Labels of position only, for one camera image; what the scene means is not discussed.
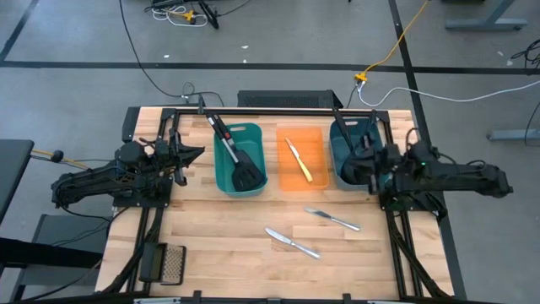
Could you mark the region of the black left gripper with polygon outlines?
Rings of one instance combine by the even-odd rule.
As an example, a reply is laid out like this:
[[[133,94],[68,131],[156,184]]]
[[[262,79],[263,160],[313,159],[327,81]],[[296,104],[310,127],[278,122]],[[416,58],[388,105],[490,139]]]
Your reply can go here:
[[[181,147],[181,158],[183,160],[195,160],[205,151],[204,147]],[[159,171],[164,176],[172,176],[175,183],[181,187],[187,185],[183,171],[184,165],[179,163],[179,137],[174,128],[169,130],[169,140],[157,138],[154,142],[154,154]]]

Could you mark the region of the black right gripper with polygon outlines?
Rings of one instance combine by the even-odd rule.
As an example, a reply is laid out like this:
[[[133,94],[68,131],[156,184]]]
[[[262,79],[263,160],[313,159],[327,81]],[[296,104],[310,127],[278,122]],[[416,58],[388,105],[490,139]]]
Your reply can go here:
[[[370,155],[370,148],[358,147],[345,160],[362,160]],[[368,165],[364,175],[371,195],[389,191],[395,184],[395,171],[401,164],[401,153],[397,144],[388,144],[375,152],[375,165]]]

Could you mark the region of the black slotted spatula steel handle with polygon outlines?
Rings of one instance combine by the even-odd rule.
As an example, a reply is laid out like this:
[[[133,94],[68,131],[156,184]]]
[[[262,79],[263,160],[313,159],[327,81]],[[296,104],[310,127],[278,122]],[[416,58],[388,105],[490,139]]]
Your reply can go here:
[[[228,151],[235,166],[231,175],[235,190],[245,192],[260,187],[266,181],[266,177],[256,166],[251,157],[243,149],[238,149],[236,147],[232,133],[229,129],[228,131],[231,136],[229,142],[226,143],[220,141]]]

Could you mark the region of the steel table knife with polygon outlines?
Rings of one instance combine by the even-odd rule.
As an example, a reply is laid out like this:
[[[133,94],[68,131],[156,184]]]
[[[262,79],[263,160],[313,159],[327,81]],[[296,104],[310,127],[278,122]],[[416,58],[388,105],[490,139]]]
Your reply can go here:
[[[316,251],[314,251],[314,250],[312,250],[312,249],[310,249],[308,247],[304,247],[304,246],[300,245],[297,242],[294,242],[293,240],[289,239],[288,237],[280,234],[279,232],[277,232],[277,231],[275,231],[275,230],[273,230],[273,229],[271,229],[269,227],[265,228],[265,232],[269,236],[273,237],[274,239],[276,239],[276,240],[278,240],[278,241],[280,241],[280,242],[282,242],[284,244],[287,244],[287,245],[289,245],[291,247],[295,247],[296,249],[300,250],[301,252],[309,255],[310,257],[312,257],[314,259],[320,259],[321,258],[320,254],[318,252],[316,252]]]
[[[339,225],[342,225],[352,231],[361,231],[361,227],[359,225],[355,225],[355,224],[351,224],[351,223],[348,223],[347,221],[344,221],[344,220],[340,220],[339,218],[336,218],[322,210],[319,210],[319,209],[313,209],[311,207],[304,207],[304,211],[310,213],[310,214],[313,214],[313,215],[317,215],[317,216],[320,216],[322,218],[325,218],[325,219],[328,219],[332,222],[335,222]]]

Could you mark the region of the dark blue-teal plastic bin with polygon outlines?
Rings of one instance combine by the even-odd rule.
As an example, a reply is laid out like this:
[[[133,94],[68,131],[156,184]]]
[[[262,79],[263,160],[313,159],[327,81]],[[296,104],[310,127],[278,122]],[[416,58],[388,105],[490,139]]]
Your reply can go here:
[[[364,132],[368,118],[351,118],[343,120],[348,127],[354,150],[358,147],[367,148],[364,142]],[[368,157],[362,160],[345,160],[352,151],[349,150],[336,121],[332,123],[330,127],[330,151],[333,171],[336,176],[336,184],[339,189],[344,191],[369,191],[368,182],[365,177],[365,167],[368,165],[375,165],[375,152],[383,148],[378,125],[377,131],[378,136],[376,141],[369,146],[370,155]]]

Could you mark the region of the light green-teal plastic bin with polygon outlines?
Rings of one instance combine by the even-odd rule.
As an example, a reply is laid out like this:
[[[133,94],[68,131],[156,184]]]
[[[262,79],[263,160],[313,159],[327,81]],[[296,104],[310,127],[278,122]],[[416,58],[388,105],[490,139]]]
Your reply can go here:
[[[251,122],[228,124],[236,148],[244,150],[255,166],[261,171],[264,181],[258,187],[238,192],[235,190],[231,177],[235,169],[229,152],[216,134],[213,136],[214,172],[217,187],[232,198],[248,198],[261,194],[267,184],[267,172],[262,144],[262,129]]]

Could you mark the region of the translucent orange plastic bin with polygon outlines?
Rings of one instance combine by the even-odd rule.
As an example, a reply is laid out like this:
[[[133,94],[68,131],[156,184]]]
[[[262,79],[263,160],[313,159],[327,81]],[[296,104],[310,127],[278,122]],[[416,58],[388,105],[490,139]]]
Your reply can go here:
[[[323,190],[329,184],[326,152],[320,128],[278,128],[278,183],[286,192]],[[313,177],[308,182],[285,139],[289,138]]]

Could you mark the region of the black tongs with red lock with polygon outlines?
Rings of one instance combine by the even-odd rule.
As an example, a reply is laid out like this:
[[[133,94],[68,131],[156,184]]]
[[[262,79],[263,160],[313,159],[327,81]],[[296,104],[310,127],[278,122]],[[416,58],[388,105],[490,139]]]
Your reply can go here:
[[[228,143],[231,136],[221,117],[218,114],[207,112],[206,118],[208,119],[219,140]]]

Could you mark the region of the black perforated computer case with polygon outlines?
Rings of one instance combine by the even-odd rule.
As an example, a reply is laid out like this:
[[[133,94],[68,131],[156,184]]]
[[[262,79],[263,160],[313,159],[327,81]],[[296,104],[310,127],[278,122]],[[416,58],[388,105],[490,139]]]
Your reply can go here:
[[[240,90],[238,107],[343,108],[332,90]]]

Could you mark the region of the grey cart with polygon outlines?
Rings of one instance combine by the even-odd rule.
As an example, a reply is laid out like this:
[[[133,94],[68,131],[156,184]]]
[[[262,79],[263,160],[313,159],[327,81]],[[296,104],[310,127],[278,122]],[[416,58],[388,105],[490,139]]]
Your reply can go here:
[[[103,254],[107,222],[71,215],[43,214],[32,242]],[[60,287],[89,270],[45,265],[30,265],[22,269],[16,281],[11,301],[21,300],[29,285]]]

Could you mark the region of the grey desk leg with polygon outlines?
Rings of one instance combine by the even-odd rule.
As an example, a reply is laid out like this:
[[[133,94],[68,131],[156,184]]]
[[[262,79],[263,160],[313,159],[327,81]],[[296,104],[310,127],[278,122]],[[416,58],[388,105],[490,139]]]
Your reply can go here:
[[[506,19],[502,15],[515,0],[500,0],[494,11],[484,19],[449,19],[445,22],[447,30],[473,31],[519,31],[528,25],[526,19]]]
[[[540,140],[540,129],[493,130],[487,134],[490,141],[497,140]]]

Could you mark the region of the black side table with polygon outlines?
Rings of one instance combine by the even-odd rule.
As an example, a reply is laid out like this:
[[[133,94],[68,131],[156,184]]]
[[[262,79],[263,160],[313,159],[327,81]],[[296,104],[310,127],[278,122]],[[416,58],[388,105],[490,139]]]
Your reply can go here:
[[[34,144],[28,139],[0,139],[0,224],[29,163]]]

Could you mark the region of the black table frame rails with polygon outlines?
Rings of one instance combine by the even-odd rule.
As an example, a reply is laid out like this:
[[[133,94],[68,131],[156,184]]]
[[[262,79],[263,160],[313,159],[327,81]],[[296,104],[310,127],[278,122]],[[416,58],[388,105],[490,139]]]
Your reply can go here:
[[[389,215],[366,192],[344,192],[330,182],[323,190],[285,192],[278,183],[278,128],[320,128],[327,133],[328,109],[221,108],[226,123],[253,122],[262,129],[268,181],[263,192],[232,198],[217,187],[213,129],[203,115],[184,108],[182,141],[204,153],[187,169],[187,185],[174,186],[159,239],[186,247],[181,285],[137,283],[151,296],[337,300],[396,300],[427,296],[428,290],[392,243]],[[359,225],[352,231],[304,211],[322,210]],[[265,232],[269,227],[321,256],[314,259]]]

